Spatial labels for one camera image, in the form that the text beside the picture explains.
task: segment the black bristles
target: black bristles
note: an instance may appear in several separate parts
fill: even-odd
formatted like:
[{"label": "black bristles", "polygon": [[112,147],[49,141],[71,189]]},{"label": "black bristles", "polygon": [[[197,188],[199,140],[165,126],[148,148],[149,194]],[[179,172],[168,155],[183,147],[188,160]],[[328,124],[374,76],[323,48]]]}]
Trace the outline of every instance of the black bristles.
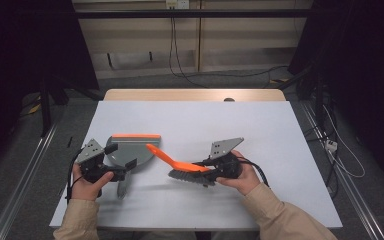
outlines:
[{"label": "black bristles", "polygon": [[210,181],[203,176],[197,176],[196,173],[183,172],[183,171],[173,169],[168,173],[168,176],[175,179],[183,180],[186,182],[193,182],[201,185],[210,185],[210,186],[215,185],[213,181]]}]

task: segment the orange brush handle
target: orange brush handle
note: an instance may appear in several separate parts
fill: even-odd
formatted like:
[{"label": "orange brush handle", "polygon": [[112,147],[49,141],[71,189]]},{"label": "orange brush handle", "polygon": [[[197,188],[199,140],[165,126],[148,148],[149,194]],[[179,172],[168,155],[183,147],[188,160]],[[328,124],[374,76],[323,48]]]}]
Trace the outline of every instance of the orange brush handle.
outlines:
[{"label": "orange brush handle", "polygon": [[205,172],[210,170],[209,168],[201,167],[192,163],[174,161],[171,157],[169,157],[167,154],[161,151],[161,149],[157,148],[152,144],[148,143],[146,144],[146,147],[152,154],[159,157],[164,162],[168,163],[175,170],[179,170],[183,172],[196,172],[196,171]]}]

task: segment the power outlet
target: power outlet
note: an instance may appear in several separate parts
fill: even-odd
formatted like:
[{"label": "power outlet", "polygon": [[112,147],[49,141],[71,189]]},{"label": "power outlet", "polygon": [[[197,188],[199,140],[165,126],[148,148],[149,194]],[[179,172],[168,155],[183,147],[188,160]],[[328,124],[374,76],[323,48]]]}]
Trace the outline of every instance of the power outlet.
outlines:
[{"label": "power outlet", "polygon": [[177,9],[189,9],[189,0],[178,0]]},{"label": "power outlet", "polygon": [[177,0],[166,0],[167,9],[176,9],[177,8]]}]

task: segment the gray floor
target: gray floor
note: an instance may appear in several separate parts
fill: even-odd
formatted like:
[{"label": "gray floor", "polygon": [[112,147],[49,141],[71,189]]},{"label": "gray floor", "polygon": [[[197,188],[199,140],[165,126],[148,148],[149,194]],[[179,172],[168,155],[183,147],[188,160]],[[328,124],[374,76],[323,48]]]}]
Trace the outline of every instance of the gray floor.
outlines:
[{"label": "gray floor", "polygon": [[[228,75],[242,75],[259,73],[261,70],[229,71]],[[290,77],[285,71],[273,71],[271,79]],[[206,75],[191,77],[190,81],[205,85],[209,88],[262,88],[268,84],[268,75],[255,75],[249,77],[231,77],[220,75]],[[132,77],[124,79],[100,80],[101,93],[110,88],[190,88],[196,87],[183,78],[172,75]],[[88,126],[93,117],[97,102],[94,102],[75,91],[67,90],[70,102],[67,106],[52,106],[52,113],[62,110],[63,116],[58,124],[55,135],[46,151],[44,158],[34,175],[27,195],[22,201],[11,228],[8,239],[49,239],[52,231],[48,225],[60,199],[59,193],[65,186],[68,164],[74,153],[81,147]],[[294,88],[285,91],[285,96],[291,102],[297,119],[303,131],[310,129],[311,125],[303,111],[302,104],[296,99]],[[384,173],[379,169],[369,150],[360,145],[352,127],[342,118],[339,111],[338,131],[347,145],[358,156],[366,169],[366,176],[354,178],[367,205],[373,211],[384,232]],[[40,111],[20,117],[12,134],[3,142],[3,151],[0,154],[0,214],[7,204],[11,193],[17,187],[18,181],[26,168],[33,151],[37,146],[41,134]],[[310,150],[321,171],[323,178],[329,172],[329,165],[325,153],[317,141],[309,142]],[[347,169],[359,172],[360,168],[353,157],[340,146],[340,157]],[[339,191],[333,199],[340,218],[344,224],[341,229],[332,231],[339,239],[371,239],[360,220],[344,186],[337,186],[333,177],[330,187]],[[101,230],[101,239],[128,239],[129,233],[120,233]]]}]

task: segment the hand brush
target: hand brush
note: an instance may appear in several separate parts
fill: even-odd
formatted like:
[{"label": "hand brush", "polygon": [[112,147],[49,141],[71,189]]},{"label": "hand brush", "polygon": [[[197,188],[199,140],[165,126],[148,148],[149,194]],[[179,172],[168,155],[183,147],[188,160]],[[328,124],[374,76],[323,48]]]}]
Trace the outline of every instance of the hand brush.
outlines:
[{"label": "hand brush", "polygon": [[146,144],[146,147],[155,156],[157,156],[173,168],[173,170],[169,172],[168,176],[187,182],[211,186],[215,185],[213,181],[210,181],[205,177],[201,176],[202,172],[210,171],[211,169],[192,163],[175,161],[163,151],[161,151],[161,149],[157,148],[152,144]]}]

